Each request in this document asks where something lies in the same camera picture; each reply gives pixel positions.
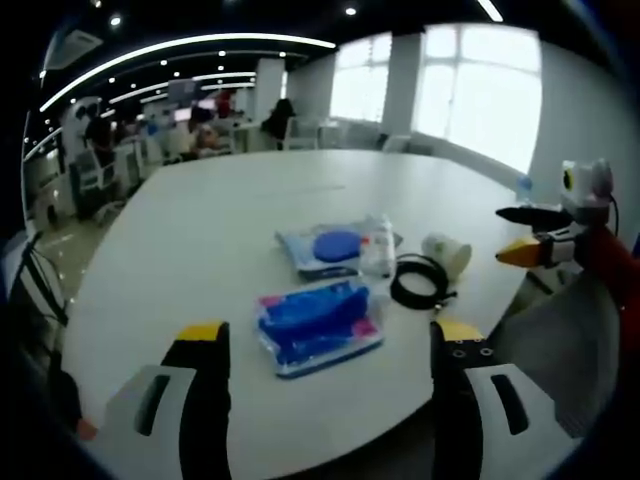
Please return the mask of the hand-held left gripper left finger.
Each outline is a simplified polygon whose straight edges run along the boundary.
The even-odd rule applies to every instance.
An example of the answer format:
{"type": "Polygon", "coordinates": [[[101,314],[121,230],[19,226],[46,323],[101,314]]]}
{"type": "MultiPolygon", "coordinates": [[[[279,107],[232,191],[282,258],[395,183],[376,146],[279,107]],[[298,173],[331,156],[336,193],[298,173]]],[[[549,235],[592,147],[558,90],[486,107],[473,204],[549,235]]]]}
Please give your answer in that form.
{"type": "Polygon", "coordinates": [[[230,335],[192,325],[109,400],[97,458],[116,479],[228,479],[230,335]]]}

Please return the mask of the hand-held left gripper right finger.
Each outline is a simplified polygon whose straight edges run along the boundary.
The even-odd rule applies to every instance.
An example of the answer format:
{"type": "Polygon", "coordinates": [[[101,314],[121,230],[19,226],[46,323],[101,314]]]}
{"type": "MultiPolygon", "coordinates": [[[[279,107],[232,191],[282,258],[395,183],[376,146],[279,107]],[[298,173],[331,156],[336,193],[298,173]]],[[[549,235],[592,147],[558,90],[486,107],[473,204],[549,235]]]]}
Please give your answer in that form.
{"type": "Polygon", "coordinates": [[[554,401],[473,326],[430,324],[436,479],[546,479],[576,448],[554,401]]]}

